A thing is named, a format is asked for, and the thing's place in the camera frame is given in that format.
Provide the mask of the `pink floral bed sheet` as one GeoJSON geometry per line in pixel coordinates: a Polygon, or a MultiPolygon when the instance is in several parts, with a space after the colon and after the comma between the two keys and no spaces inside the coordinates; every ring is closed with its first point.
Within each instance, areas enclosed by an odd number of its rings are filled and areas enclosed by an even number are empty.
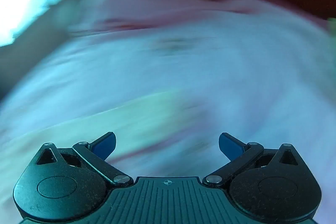
{"type": "MultiPolygon", "coordinates": [[[[67,0],[1,58],[1,80],[31,69],[1,104],[1,149],[15,138],[176,91],[193,122],[143,151],[109,158],[133,176],[204,176],[218,136],[295,145],[335,221],[335,41],[325,24],[264,0],[67,0]]],[[[25,169],[1,166],[1,221],[25,169]]]]}

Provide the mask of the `cream knit sweater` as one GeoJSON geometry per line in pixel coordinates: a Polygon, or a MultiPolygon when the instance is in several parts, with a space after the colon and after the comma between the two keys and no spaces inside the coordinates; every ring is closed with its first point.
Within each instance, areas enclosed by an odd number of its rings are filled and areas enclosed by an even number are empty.
{"type": "Polygon", "coordinates": [[[92,142],[107,132],[117,137],[115,157],[143,151],[190,127],[193,108],[179,92],[152,94],[85,118],[30,132],[2,146],[1,166],[22,169],[43,143],[70,147],[92,142]]]}

